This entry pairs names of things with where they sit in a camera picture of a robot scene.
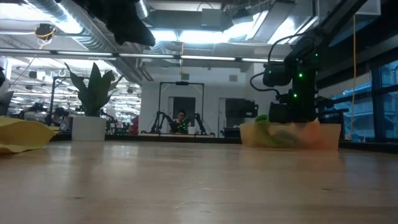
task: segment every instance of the white plant pot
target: white plant pot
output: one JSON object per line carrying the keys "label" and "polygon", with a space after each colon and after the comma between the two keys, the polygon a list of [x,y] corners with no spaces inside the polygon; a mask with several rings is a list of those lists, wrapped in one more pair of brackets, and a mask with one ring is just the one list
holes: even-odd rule
{"label": "white plant pot", "polygon": [[104,141],[106,119],[98,117],[74,117],[72,141]]}

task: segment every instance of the table surface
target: table surface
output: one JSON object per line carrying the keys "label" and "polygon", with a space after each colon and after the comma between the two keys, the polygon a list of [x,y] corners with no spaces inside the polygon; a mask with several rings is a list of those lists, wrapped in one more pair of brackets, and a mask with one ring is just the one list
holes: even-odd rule
{"label": "table surface", "polygon": [[0,223],[397,223],[398,156],[55,142],[0,156]]}

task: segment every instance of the glass window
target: glass window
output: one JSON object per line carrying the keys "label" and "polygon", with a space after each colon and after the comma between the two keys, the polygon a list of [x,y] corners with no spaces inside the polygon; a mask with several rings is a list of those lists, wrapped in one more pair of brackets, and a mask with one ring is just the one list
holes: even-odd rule
{"label": "glass window", "polygon": [[[352,102],[343,102],[335,104],[336,110],[348,109],[344,112],[345,134],[351,134],[351,114]],[[354,116],[353,116],[353,140],[366,138],[374,138],[373,124],[373,101],[371,97],[355,100]]]}
{"label": "glass window", "polygon": [[398,84],[398,61],[388,63],[380,68],[382,87]]}
{"label": "glass window", "polygon": [[[358,85],[355,88],[355,95],[357,95],[359,93],[370,92],[371,90],[372,90],[372,82],[367,82],[367,83],[364,83],[362,85]],[[349,89],[349,90],[345,90],[345,91],[342,91],[341,93],[335,95],[333,97],[333,99],[335,100],[335,99],[346,97],[346,96],[352,96],[353,93],[354,93],[354,89],[353,88]]]}
{"label": "glass window", "polygon": [[383,95],[384,130],[387,138],[398,138],[398,92]]}

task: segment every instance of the potted plant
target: potted plant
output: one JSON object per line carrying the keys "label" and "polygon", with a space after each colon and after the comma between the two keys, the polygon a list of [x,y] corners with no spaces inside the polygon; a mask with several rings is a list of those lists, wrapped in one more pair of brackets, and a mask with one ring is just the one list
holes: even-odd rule
{"label": "potted plant", "polygon": [[110,70],[101,76],[100,69],[94,63],[88,86],[86,86],[84,79],[74,74],[67,64],[65,65],[69,70],[73,85],[78,89],[78,98],[85,113],[84,117],[73,118],[72,140],[104,141],[106,119],[100,118],[100,110],[111,99],[111,95],[117,91],[114,89],[123,76],[112,83],[113,71]]}

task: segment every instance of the yellow cable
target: yellow cable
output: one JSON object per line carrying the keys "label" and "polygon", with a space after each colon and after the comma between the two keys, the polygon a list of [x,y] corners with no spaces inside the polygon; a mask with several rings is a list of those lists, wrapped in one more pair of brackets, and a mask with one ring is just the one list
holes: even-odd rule
{"label": "yellow cable", "polygon": [[354,15],[354,89],[353,89],[353,101],[351,104],[351,140],[353,140],[353,131],[354,131],[355,87],[356,87],[356,17]]}

